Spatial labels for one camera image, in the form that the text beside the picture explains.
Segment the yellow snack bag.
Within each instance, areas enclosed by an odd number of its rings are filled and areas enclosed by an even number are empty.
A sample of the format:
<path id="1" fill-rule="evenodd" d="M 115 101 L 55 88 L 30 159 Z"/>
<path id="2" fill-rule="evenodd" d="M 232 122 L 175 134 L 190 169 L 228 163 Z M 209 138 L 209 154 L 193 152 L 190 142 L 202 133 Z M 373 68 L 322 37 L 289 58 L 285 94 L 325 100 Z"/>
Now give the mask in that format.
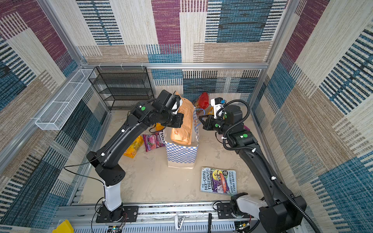
<path id="1" fill-rule="evenodd" d="M 214 115 L 214 108 L 212 106 L 209 106 L 206 110 L 206 115 Z"/>
<path id="2" fill-rule="evenodd" d="M 160 131 L 163 131 L 165 129 L 165 127 L 163 125 L 161 125 L 160 123 L 157 123 L 155 125 L 155 131 L 156 132 L 160 132 Z"/>

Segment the blue checkered paper bag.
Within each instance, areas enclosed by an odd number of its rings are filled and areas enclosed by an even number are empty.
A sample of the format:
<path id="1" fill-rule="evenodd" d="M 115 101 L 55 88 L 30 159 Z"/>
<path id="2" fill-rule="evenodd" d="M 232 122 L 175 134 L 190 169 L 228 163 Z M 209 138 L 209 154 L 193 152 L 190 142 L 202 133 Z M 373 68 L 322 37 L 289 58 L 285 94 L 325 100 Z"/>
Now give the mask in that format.
<path id="1" fill-rule="evenodd" d="M 165 143 L 168 167 L 175 169 L 193 169 L 197 160 L 199 147 L 199 120 L 196 115 L 196 107 L 193 111 L 193 129 L 191 145 L 185 146 L 171 140 L 172 128 L 166 128 Z"/>

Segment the yellow gummy bag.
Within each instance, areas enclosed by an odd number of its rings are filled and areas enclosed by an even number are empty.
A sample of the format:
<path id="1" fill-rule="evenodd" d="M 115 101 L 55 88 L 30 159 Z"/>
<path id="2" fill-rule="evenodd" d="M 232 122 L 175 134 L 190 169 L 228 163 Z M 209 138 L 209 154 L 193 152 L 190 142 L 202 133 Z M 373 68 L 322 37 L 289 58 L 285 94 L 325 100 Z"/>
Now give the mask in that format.
<path id="1" fill-rule="evenodd" d="M 143 145 L 143 136 L 138 136 L 130 147 L 124 152 L 124 156 L 134 158 L 137 155 L 138 150 Z"/>

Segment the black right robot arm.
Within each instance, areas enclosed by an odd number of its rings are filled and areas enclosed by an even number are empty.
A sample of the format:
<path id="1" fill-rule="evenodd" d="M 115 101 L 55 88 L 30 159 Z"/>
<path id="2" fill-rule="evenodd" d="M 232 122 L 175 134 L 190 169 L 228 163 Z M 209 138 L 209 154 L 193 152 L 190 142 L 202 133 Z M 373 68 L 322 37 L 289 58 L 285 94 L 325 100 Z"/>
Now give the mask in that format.
<path id="1" fill-rule="evenodd" d="M 235 218 L 251 216 L 259 220 L 267 233 L 284 233 L 301 224 L 306 201 L 302 196 L 294 196 L 278 177 L 254 135 L 244 127 L 245 119 L 237 105 L 226 106 L 215 116 L 199 117 L 204 130 L 216 131 L 222 136 L 224 148 L 240 156 L 264 195 L 263 200 L 256 200 L 245 192 L 236 194 L 229 206 L 219 205 L 218 211 L 230 210 Z"/>

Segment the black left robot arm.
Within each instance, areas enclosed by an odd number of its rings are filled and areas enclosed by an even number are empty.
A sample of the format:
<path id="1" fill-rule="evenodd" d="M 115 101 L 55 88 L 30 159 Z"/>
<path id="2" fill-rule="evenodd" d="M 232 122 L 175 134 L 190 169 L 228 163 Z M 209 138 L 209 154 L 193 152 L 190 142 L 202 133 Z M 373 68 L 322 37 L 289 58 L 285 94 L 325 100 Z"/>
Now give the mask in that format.
<path id="1" fill-rule="evenodd" d="M 122 206 L 120 183 L 125 171 L 119 160 L 131 144 L 149 127 L 159 123 L 165 127 L 180 128 L 184 114 L 179 112 L 183 101 L 179 95 L 166 90 L 155 99 L 135 104 L 125 123 L 114 136 L 97 151 L 90 151 L 86 158 L 103 180 L 105 189 L 104 205 L 110 212 Z"/>

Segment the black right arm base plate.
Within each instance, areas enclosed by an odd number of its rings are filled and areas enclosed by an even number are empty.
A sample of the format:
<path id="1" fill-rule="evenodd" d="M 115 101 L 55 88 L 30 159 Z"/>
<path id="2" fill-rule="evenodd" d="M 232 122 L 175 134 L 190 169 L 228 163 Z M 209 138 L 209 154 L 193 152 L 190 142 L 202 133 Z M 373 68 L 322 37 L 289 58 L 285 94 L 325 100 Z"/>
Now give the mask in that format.
<path id="1" fill-rule="evenodd" d="M 229 203 L 218 202 L 215 204 L 215 208 L 218 212 L 218 219 L 233 219 L 243 217 L 242 215 L 234 214 Z"/>

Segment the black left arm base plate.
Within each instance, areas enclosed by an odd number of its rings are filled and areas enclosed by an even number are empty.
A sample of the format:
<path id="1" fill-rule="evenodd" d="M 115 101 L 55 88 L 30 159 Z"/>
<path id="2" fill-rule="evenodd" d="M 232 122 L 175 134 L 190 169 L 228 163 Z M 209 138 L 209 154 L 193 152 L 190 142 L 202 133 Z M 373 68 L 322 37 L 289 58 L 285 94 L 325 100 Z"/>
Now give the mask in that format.
<path id="1" fill-rule="evenodd" d="M 136 222 L 139 206 L 120 206 L 114 211 L 109 211 L 105 205 L 99 208 L 96 223 L 125 223 Z"/>

